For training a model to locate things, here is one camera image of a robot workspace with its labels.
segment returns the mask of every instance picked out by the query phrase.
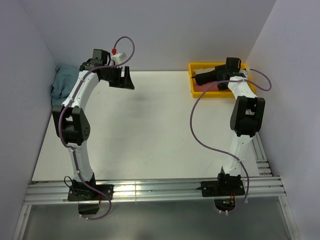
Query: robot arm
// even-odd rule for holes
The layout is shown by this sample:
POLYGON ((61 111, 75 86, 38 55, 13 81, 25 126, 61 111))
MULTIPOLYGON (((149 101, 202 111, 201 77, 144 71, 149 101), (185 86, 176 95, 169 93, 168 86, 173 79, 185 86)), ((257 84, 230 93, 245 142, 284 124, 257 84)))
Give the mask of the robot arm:
MULTIPOLYGON (((227 86, 236 102, 230 118, 230 128, 234 131, 230 143, 229 153, 244 161, 249 143, 260 130, 265 109, 265 100, 257 97, 246 81, 248 73, 240 70, 241 61, 238 58, 227 58, 224 66, 230 81, 227 86)), ((234 157, 228 156, 226 164, 221 168, 215 181, 203 181, 201 187, 203 197, 243 196, 245 188, 241 178, 241 164, 234 157)))
MULTIPOLYGON (((84 75, 91 69, 105 66, 107 64, 108 56, 110 56, 108 52, 101 49, 94 49, 92 58, 90 58, 87 62, 84 62, 80 66, 78 80, 69 97, 62 103, 61 106, 55 106, 52 109, 56 134, 59 137, 58 128, 61 112, 70 102, 70 100, 73 101, 65 111, 61 124, 61 132, 64 142, 73 147, 73 149, 68 148, 73 166, 73 179, 71 181, 72 187, 70 188, 71 191, 68 196, 69 201, 92 200, 96 196, 96 194, 88 189, 80 180, 79 172, 77 171, 75 162, 73 161, 73 154, 75 151, 78 169, 81 170, 80 175, 82 176, 86 184, 90 185, 93 188, 97 188, 95 175, 90 166, 88 157, 87 140, 89 138, 91 128, 85 115, 85 108, 92 91, 101 80, 108 81, 110 87, 131 90, 135 89, 131 81, 128 66, 124 68, 124 76, 121 76, 122 67, 100 68, 98 70, 95 70, 94 72, 91 72, 85 78, 85 81, 81 85, 76 96, 74 97, 74 99, 72 99, 72 96, 76 92, 79 83, 83 81, 84 75)), ((114 60, 114 62, 118 65, 123 62, 123 60, 124 58, 118 57, 114 60)))

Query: white wall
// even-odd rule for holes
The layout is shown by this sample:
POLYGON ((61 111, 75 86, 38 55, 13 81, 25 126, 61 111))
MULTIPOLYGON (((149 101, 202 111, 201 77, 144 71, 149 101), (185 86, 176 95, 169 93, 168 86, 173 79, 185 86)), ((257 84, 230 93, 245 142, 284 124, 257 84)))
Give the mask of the white wall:
POLYGON ((272 92, 259 93, 261 137, 304 240, 320 238, 319 9, 318 0, 277 0, 248 57, 273 82, 272 92))
MULTIPOLYGON (((133 70, 245 60, 276 0, 21 0, 58 63, 78 67, 94 48, 133 38, 133 70)), ((129 54, 129 43, 119 44, 129 54)))
POLYGON ((0 7, 0 238, 16 228, 47 128, 55 62, 17 0, 0 7))

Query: yellow tray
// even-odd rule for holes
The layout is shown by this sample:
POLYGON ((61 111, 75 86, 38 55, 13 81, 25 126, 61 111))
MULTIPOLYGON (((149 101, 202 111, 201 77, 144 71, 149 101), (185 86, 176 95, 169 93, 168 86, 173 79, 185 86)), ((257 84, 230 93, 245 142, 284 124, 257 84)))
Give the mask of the yellow tray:
MULTIPOLYGON (((191 84, 191 93, 194 98, 200 97, 200 95, 203 93, 202 91, 196 91, 194 89, 194 84, 196 83, 196 80, 194 78, 191 78, 195 75, 194 70, 196 69, 210 69, 214 68, 219 65, 226 64, 225 62, 190 62, 189 63, 189 78, 190 78, 190 84, 191 84)), ((241 69, 245 69, 248 66, 245 63, 241 63, 241 69)), ((255 93, 256 88, 251 83, 248 84, 250 89, 255 93)), ((235 96, 231 91, 207 91, 203 98, 234 98, 235 96)))

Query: white table surface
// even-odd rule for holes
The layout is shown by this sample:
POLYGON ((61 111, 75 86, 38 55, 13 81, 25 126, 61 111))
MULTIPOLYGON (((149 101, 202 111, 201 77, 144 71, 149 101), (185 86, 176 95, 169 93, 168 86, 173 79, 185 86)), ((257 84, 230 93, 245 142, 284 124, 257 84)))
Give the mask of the white table surface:
MULTIPOLYGON (((226 155, 199 145, 189 128, 196 99, 187 71, 131 72, 135 90, 101 81, 85 108, 91 126, 88 155, 97 180, 217 177, 226 155)), ((205 144, 228 150, 229 122, 235 99, 199 102, 194 131, 205 144)), ((259 177, 252 144, 245 162, 249 176, 259 177)), ((51 117, 33 181, 61 181, 73 176, 69 152, 56 135, 51 117)))

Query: towel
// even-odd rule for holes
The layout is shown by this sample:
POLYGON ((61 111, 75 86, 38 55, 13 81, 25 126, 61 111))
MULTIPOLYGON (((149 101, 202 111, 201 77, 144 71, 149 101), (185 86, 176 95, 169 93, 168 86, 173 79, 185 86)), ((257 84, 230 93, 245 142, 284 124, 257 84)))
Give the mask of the towel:
POLYGON ((55 72, 50 93, 52 107, 60 106, 67 99, 77 82, 79 69, 69 65, 61 65, 55 69, 55 72))

